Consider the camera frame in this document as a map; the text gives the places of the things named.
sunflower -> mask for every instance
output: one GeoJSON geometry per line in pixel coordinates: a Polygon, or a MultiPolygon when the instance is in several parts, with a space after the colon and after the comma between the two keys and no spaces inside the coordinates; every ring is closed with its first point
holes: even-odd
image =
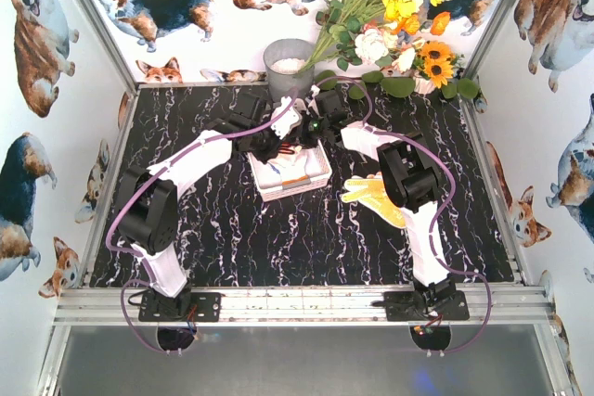
{"type": "Polygon", "coordinates": [[[452,54],[452,50],[450,50],[449,46],[443,42],[431,41],[425,44],[420,50],[420,56],[433,61],[446,60],[454,55],[452,54]]]}
{"type": "Polygon", "coordinates": [[[433,81],[437,88],[441,88],[442,85],[447,85],[447,80],[454,77],[452,65],[445,59],[425,59],[424,72],[427,76],[429,76],[429,79],[433,81]]]}

artificial flower bouquet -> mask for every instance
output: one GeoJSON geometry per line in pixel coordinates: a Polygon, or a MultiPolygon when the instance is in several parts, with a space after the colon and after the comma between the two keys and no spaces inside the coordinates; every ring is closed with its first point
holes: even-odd
{"type": "MultiPolygon", "coordinates": [[[[428,21],[427,11],[430,3],[438,6],[446,0],[326,1],[328,8],[316,15],[321,30],[314,53],[303,70],[322,60],[336,58],[341,70],[347,70],[350,65],[375,64],[382,73],[397,71],[414,75],[434,87],[443,88],[460,67],[460,56],[453,54],[448,45],[433,40],[426,42],[419,36],[421,31],[436,36],[444,33],[450,13],[440,13],[433,21],[428,21]]],[[[380,80],[381,77],[375,73],[369,79],[380,80]]],[[[404,97],[412,93],[411,85],[415,88],[415,83],[411,82],[410,79],[392,80],[385,85],[398,86],[388,93],[404,97]]]]}

gray surface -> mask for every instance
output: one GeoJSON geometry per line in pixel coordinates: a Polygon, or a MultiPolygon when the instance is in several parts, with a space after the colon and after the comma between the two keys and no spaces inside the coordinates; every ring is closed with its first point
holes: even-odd
{"type": "MultiPolygon", "coordinates": [[[[154,328],[146,329],[154,339],[154,328]]],[[[404,327],[203,329],[183,357],[127,327],[73,327],[62,396],[540,396],[551,389],[531,326],[490,326],[464,352],[427,358],[404,327]]],[[[453,344],[476,332],[455,327],[453,344]]]]}

black marble tabletop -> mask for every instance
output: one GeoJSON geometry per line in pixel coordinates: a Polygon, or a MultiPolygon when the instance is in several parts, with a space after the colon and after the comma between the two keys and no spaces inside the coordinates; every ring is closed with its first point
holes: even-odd
{"type": "MultiPolygon", "coordinates": [[[[345,97],[344,86],[339,90],[345,97]]],[[[206,123],[235,107],[240,91],[261,96],[266,86],[142,89],[119,175],[131,165],[146,167],[173,155],[206,123]]],[[[421,131],[456,178],[458,192],[439,220],[447,262],[479,271],[489,281],[512,281],[458,104],[436,95],[393,99],[379,88],[373,95],[375,111],[369,123],[399,133],[421,131]]],[[[367,103],[348,104],[355,117],[365,114],[367,103]]],[[[237,156],[188,190],[179,202],[175,247],[192,285],[388,285],[411,280],[405,231],[361,204],[340,200],[346,179],[375,173],[378,164],[330,144],[324,148],[333,175],[323,189],[264,203],[249,162],[237,156]]],[[[106,228],[112,218],[111,211],[106,228]]],[[[146,273],[129,254],[99,249],[92,287],[120,287],[138,277],[146,273]]]]}

